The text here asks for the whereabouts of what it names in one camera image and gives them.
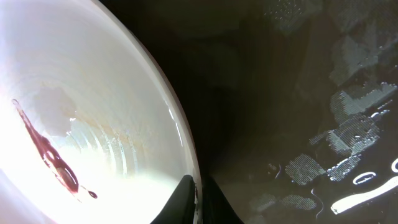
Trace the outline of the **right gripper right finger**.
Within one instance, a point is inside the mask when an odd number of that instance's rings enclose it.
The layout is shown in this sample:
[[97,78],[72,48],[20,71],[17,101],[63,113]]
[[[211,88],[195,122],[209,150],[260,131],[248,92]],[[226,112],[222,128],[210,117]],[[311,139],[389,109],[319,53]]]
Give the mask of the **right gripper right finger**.
[[243,224],[212,177],[203,181],[203,224]]

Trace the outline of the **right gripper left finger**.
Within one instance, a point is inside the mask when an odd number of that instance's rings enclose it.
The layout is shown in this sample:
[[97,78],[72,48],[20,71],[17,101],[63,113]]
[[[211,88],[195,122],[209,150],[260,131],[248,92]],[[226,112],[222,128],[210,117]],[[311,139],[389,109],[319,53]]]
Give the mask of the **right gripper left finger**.
[[167,203],[150,224],[193,224],[197,188],[193,177],[185,175]]

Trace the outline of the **white plate with red sauce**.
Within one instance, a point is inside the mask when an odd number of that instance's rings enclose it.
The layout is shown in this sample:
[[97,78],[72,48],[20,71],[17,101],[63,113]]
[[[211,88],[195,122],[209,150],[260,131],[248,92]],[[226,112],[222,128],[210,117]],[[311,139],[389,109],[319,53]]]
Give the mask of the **white plate with red sauce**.
[[99,1],[1,2],[1,222],[151,223],[190,129],[150,53]]

